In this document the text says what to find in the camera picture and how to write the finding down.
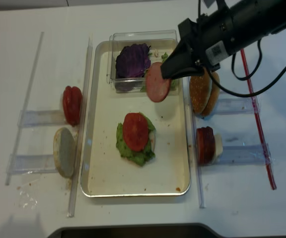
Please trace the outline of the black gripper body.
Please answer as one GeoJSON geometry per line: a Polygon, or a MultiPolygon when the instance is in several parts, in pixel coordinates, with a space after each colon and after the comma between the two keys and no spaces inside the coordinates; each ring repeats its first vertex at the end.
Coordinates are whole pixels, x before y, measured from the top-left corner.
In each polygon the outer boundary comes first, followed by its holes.
{"type": "Polygon", "coordinates": [[[235,54],[231,16],[204,16],[199,22],[185,19],[178,25],[180,37],[190,44],[192,57],[210,70],[217,70],[218,64],[235,54]]]}

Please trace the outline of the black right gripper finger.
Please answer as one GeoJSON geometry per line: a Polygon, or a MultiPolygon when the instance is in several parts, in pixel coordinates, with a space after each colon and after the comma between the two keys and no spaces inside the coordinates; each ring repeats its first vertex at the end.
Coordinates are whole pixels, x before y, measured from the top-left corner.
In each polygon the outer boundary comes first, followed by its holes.
{"type": "Polygon", "coordinates": [[[202,76],[204,75],[204,69],[201,66],[197,67],[188,67],[182,70],[179,70],[176,73],[173,73],[169,76],[170,79],[175,80],[182,77],[188,77],[188,76],[202,76]]]}

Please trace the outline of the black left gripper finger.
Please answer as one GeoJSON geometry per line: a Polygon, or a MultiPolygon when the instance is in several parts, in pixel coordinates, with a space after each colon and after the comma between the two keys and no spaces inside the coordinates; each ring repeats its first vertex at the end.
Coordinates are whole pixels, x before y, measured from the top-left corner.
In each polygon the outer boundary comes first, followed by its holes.
{"type": "Polygon", "coordinates": [[[180,41],[175,50],[161,65],[161,74],[164,79],[170,79],[169,76],[179,70],[188,67],[197,67],[192,55],[193,49],[185,41],[180,41]]]}

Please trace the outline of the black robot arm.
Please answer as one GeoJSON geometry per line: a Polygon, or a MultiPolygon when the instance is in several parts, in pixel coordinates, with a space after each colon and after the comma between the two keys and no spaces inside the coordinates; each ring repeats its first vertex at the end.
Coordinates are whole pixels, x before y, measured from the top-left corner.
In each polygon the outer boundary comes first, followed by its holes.
{"type": "Polygon", "coordinates": [[[242,48],[286,29],[286,0],[241,0],[232,7],[219,0],[217,5],[211,15],[178,25],[181,40],[161,66],[163,78],[199,76],[204,67],[216,71],[242,48]]]}

